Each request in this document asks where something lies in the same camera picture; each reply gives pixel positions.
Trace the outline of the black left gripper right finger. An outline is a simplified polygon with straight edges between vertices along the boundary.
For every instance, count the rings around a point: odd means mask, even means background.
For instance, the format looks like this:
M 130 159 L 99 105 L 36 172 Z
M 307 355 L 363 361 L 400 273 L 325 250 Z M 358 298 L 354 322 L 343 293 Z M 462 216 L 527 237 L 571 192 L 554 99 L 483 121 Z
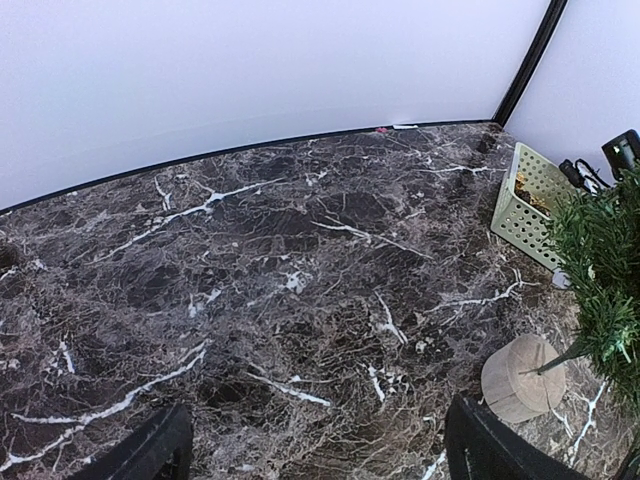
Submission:
M 453 480 L 585 477 L 530 445 L 489 409 L 459 394 L 447 410 L 444 441 Z

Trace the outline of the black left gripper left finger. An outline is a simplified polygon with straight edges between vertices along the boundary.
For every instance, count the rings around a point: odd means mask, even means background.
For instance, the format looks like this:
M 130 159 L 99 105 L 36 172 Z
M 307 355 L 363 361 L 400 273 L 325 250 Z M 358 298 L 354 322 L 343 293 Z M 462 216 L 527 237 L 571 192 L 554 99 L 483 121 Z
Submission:
M 193 438 L 187 407 L 168 406 L 69 479 L 188 479 Z

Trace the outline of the small green christmas tree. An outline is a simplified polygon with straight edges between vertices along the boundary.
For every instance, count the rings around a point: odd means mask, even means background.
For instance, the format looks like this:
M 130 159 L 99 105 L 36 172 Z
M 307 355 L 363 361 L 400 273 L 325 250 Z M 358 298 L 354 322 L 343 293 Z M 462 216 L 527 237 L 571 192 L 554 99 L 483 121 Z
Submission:
M 585 358 L 639 427 L 639 168 L 609 189 L 561 201 L 547 224 L 578 307 L 574 339 L 543 373 Z

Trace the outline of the beige plastic basket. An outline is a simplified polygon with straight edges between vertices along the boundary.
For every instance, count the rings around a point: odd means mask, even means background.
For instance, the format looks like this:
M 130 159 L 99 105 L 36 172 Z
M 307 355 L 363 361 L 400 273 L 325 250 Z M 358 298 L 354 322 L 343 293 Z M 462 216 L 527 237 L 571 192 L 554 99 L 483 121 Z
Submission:
M 550 271 L 560 268 L 547 224 L 576 189 L 552 162 L 529 146 L 515 145 L 503 176 L 491 231 Z

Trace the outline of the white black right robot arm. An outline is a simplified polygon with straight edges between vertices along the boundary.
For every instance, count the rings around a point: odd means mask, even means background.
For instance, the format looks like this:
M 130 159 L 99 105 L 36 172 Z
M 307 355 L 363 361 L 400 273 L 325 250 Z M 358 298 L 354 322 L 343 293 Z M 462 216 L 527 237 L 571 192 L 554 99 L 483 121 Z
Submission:
M 620 181 L 624 170 L 634 170 L 639 164 L 639 134 L 635 129 L 627 130 L 606 142 L 601 150 L 609 163 L 613 178 Z

